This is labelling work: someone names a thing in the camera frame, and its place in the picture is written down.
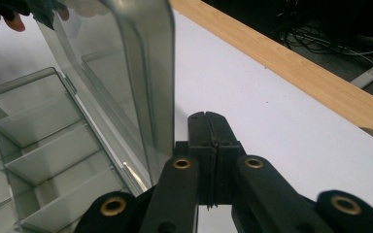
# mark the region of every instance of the wooden strip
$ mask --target wooden strip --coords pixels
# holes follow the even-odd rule
[[[252,57],[358,127],[373,129],[373,96],[200,0],[175,10]]]

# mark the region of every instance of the white tabletop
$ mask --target white tabletop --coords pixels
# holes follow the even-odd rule
[[[302,195],[315,200],[340,189],[373,206],[371,136],[186,17],[175,18],[177,141],[187,139],[189,115],[215,112],[247,153],[268,159]],[[0,26],[0,83],[57,67],[35,22],[24,21],[23,33]],[[230,221],[203,210],[200,232],[233,232]]]

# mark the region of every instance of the dark floor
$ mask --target dark floor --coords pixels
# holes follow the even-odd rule
[[[204,1],[348,82],[373,66],[373,53],[371,53],[373,52],[372,37],[359,36],[358,39],[354,37],[352,40],[348,40],[348,42],[343,41],[342,44],[329,43],[331,38],[326,36],[324,29],[320,28],[321,22],[308,10],[310,9],[309,6],[301,6],[304,7],[303,11],[306,12],[305,15],[308,15],[307,17],[302,18],[302,20],[296,20],[295,23],[292,22],[290,26],[287,26],[286,30],[278,32],[279,29],[283,28],[282,26],[280,27],[283,24],[277,24],[276,17],[277,12],[283,7],[283,1]],[[363,90],[373,95],[373,82]]]

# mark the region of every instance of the open box lid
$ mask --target open box lid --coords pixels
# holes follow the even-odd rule
[[[157,183],[174,146],[174,19],[168,1],[27,3],[45,24],[40,28],[65,83],[110,156],[146,186]]]

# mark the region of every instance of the transparent plastic box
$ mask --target transparent plastic box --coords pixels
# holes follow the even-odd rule
[[[61,70],[0,85],[0,232],[73,232],[172,156],[174,22],[164,0],[27,2]]]

